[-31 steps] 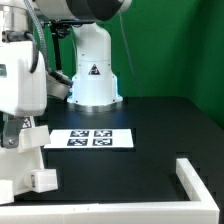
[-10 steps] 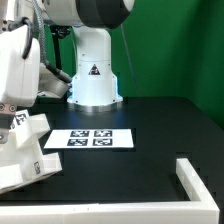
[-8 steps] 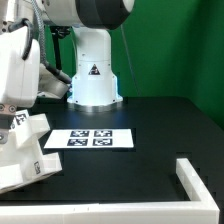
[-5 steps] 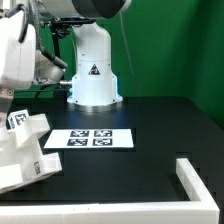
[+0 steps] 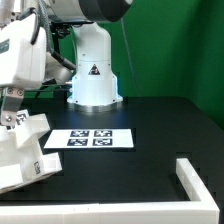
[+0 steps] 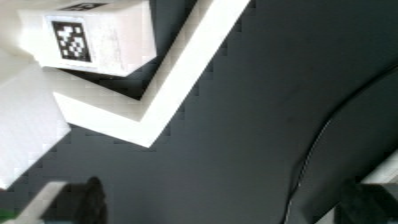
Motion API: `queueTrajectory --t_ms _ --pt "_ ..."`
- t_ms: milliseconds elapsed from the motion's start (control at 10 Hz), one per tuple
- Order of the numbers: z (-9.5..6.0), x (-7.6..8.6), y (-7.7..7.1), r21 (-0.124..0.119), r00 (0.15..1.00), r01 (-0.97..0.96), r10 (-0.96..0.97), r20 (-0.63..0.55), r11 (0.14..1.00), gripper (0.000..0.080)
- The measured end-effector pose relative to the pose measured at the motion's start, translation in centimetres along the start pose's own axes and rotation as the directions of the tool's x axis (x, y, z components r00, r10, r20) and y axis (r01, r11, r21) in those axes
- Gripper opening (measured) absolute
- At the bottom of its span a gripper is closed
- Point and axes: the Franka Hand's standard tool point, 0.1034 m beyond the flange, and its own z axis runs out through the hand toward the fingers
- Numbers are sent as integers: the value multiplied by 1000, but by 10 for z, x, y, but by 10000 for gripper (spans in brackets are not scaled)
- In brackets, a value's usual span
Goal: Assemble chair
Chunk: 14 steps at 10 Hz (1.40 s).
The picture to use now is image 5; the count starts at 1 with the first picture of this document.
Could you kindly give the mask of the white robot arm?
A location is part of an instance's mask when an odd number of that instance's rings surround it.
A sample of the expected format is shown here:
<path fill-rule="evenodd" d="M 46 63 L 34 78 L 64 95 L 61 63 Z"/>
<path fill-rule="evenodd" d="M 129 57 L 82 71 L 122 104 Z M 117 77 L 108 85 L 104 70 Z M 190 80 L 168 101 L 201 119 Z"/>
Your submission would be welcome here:
<path fill-rule="evenodd" d="M 69 105 L 105 111 L 119 105 L 111 37 L 133 0 L 0 0 L 0 124 L 13 126 L 26 90 L 72 82 Z"/>

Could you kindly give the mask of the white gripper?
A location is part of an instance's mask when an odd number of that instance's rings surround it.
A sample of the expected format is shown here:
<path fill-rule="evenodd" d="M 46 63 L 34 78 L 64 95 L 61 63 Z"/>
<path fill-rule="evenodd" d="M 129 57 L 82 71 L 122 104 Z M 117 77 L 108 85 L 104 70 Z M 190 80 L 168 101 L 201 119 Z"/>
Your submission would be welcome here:
<path fill-rule="evenodd" d="M 36 42 L 31 44 L 35 20 L 31 14 L 0 31 L 0 86 L 14 86 L 3 89 L 0 123 L 4 126 L 15 125 L 23 89 L 38 89 L 44 80 L 46 33 L 40 28 Z"/>

